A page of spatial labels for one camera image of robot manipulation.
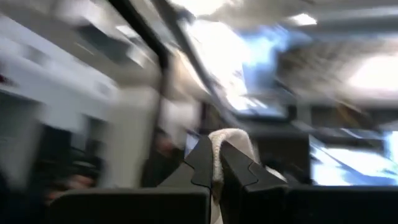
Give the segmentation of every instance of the white cloth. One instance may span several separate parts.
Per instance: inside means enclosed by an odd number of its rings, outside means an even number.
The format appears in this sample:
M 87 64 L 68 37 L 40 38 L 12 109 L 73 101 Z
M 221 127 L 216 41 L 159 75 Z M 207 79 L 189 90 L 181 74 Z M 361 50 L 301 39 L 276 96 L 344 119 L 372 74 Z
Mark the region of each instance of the white cloth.
M 220 148 L 224 141 L 229 142 L 236 149 L 243 152 L 254 162 L 260 163 L 258 153 L 253 150 L 247 132 L 242 129 L 226 128 L 209 135 L 213 143 L 213 189 L 211 198 L 211 221 L 212 224 L 222 224 L 223 218 L 219 206 L 221 190 L 224 183 L 223 167 L 220 160 Z

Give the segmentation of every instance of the white towel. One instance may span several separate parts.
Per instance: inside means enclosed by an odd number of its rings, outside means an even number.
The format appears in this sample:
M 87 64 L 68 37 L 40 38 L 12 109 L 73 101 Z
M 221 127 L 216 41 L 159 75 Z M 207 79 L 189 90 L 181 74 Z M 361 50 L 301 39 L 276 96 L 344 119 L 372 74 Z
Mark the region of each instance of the white towel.
M 260 158 L 257 150 L 254 149 L 249 135 L 242 129 L 226 128 L 214 131 L 209 135 L 213 143 L 213 183 L 212 183 L 212 198 L 211 198 L 211 224 L 222 224 L 223 219 L 219 206 L 221 191 L 224 183 L 223 166 L 220 160 L 220 148 L 224 141 L 229 142 L 236 149 L 247 155 L 254 162 L 260 164 Z M 266 169 L 285 181 L 285 178 L 269 167 Z

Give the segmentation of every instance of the person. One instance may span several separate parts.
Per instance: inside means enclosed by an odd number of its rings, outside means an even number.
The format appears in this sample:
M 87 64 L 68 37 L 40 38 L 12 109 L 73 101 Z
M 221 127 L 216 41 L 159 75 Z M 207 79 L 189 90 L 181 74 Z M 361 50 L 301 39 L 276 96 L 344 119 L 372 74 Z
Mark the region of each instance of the person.
M 183 151 L 176 148 L 170 136 L 158 129 L 155 150 L 149 153 L 144 163 L 141 187 L 156 187 L 169 177 L 183 160 Z

